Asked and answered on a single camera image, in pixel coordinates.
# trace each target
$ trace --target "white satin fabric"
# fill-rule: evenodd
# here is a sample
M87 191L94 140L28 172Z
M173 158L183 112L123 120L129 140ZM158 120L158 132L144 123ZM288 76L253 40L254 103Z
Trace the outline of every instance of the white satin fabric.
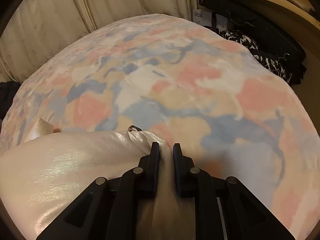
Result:
M32 126L24 142L36 139L41 135L48 135L51 133L53 133L53 125L46 122L42 118L39 118L38 121L36 121L36 123Z
M97 177L113 179L136 167L160 144L157 196L139 204L137 239L194 239L192 199L176 195L171 149L151 132L54 133L6 152L0 196L18 230L35 240Z

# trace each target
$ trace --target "metal hook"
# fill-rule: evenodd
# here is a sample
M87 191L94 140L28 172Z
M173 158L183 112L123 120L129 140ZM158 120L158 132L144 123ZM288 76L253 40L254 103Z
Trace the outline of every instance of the metal hook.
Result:
M288 59L285 58L286 55L288 55L288 56L290 57L290 54L289 54L289 53L285 53L285 54L283 55L283 57L279 57L279 59L283 58L285 61L287 61Z
M239 26L249 25L250 27L254 27L254 25L252 25L251 23L249 23L247 20L244 20L242 23L236 22L236 21L231 17L231 12L229 12L228 15L229 15L230 21L233 22L235 25L239 25Z
M128 131L129 131L129 132L132 132L132 131L141 132L142 130L141 130L139 127L136 127L136 126L134 126L134 125L131 125L131 126L128 128Z

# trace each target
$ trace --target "metal screw head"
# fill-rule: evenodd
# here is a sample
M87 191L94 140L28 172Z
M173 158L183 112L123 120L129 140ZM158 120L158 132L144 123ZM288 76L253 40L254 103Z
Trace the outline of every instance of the metal screw head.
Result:
M140 174L140 173L143 172L143 168L135 167L135 168L133 169L133 172L134 172L135 174Z
M228 182L231 184L237 184L238 179L236 177L229 177Z
M106 182L106 179L103 178L103 177L99 177L99 178L96 179L96 183L97 183L98 185L101 185L101 184L103 184L103 183L105 183L105 182Z
M190 172L193 173L193 174L198 174L200 172L200 169L197 168L197 167L193 167L190 169Z

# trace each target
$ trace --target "curtain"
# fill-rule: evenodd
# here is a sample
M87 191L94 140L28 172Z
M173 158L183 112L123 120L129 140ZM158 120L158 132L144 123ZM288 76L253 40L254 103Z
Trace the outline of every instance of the curtain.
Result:
M196 0L23 0L0 38L0 78L23 82L83 36L124 18L161 13L191 20Z

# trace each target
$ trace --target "bed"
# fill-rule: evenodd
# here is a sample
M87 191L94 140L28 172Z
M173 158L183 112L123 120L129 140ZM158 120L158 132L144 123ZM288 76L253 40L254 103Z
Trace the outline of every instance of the bed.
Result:
M62 133L153 131L212 176L238 177L297 240L319 220L320 138L299 99L245 47L187 20L123 19L63 49L16 94L2 158L39 118ZM20 223L12 192L0 184Z

